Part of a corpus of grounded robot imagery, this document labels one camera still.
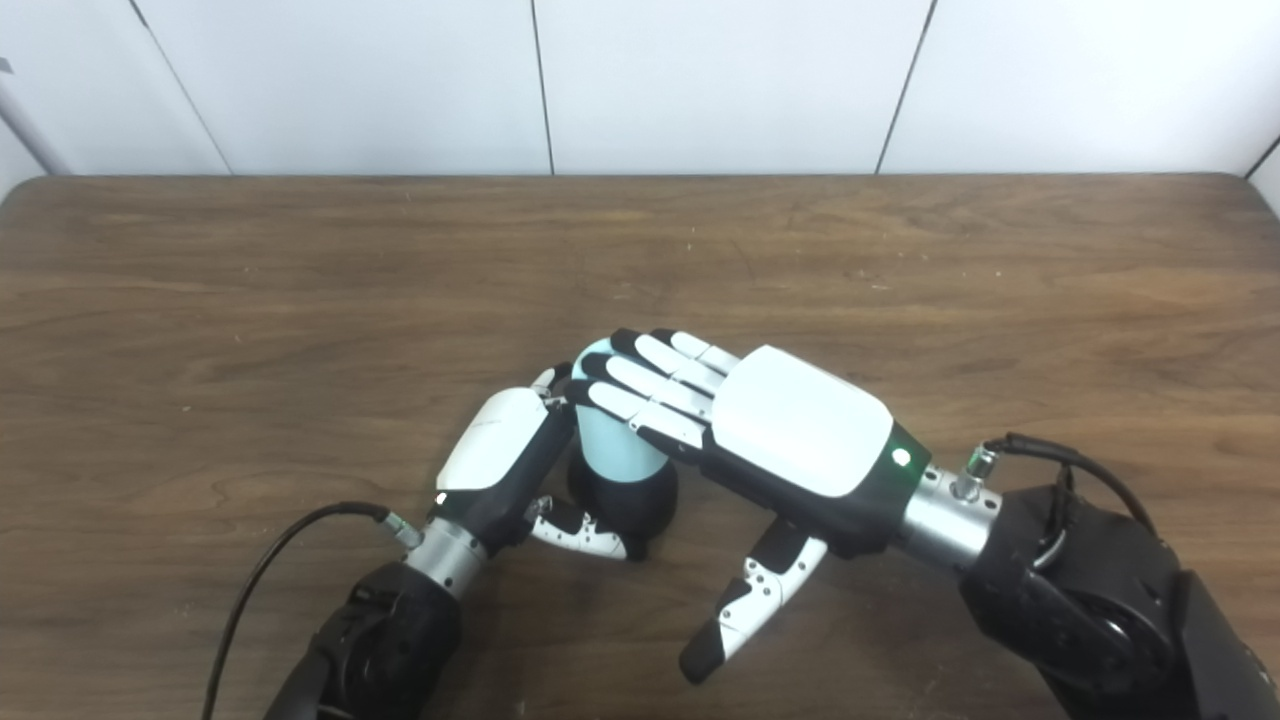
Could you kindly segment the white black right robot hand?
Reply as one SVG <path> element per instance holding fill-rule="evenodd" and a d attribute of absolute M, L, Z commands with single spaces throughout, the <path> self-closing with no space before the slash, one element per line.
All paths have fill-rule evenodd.
<path fill-rule="evenodd" d="M 732 659 L 828 556 L 888 548 L 931 454 L 876 396 L 782 348 L 736 357 L 682 331 L 618 329 L 566 395 L 773 523 L 678 656 L 691 684 Z"/>

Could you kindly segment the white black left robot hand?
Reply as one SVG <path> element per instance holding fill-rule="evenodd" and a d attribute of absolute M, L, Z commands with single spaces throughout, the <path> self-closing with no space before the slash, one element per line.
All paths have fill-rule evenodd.
<path fill-rule="evenodd" d="M 575 411 L 554 388 L 571 365 L 490 396 L 436 475 L 436 503 L 413 559 L 447 544 L 476 559 L 535 538 L 576 553 L 640 562 L 645 544 L 584 509 L 541 492 L 575 437 Z"/>

